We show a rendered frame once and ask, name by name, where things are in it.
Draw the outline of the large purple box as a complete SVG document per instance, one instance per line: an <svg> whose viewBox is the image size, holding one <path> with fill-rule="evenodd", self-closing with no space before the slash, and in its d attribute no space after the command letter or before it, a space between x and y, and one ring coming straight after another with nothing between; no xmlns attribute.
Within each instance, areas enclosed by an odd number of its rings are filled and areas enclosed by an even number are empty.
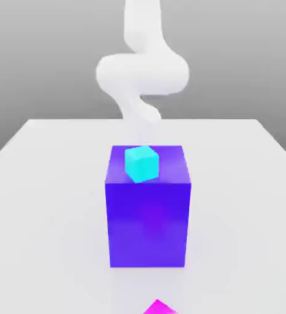
<svg viewBox="0 0 286 314"><path fill-rule="evenodd" d="M191 180L181 146L154 146L159 176L135 183L125 146L114 145L105 179L111 267L184 267Z"/></svg>

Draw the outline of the small magenta cube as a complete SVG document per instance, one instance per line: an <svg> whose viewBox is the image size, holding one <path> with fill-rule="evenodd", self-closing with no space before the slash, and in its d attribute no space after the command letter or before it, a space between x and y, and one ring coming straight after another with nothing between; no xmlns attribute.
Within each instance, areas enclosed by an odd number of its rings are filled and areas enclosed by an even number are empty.
<svg viewBox="0 0 286 314"><path fill-rule="evenodd" d="M170 308L167 304L156 299L143 314L179 314L176 310Z"/></svg>

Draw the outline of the small cyan cube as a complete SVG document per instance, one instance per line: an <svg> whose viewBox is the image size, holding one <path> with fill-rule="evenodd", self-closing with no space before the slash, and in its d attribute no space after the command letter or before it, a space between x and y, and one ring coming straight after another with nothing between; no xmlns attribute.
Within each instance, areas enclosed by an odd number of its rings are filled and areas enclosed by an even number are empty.
<svg viewBox="0 0 286 314"><path fill-rule="evenodd" d="M124 167L135 183L155 179L159 176L159 155L149 146L125 149Z"/></svg>

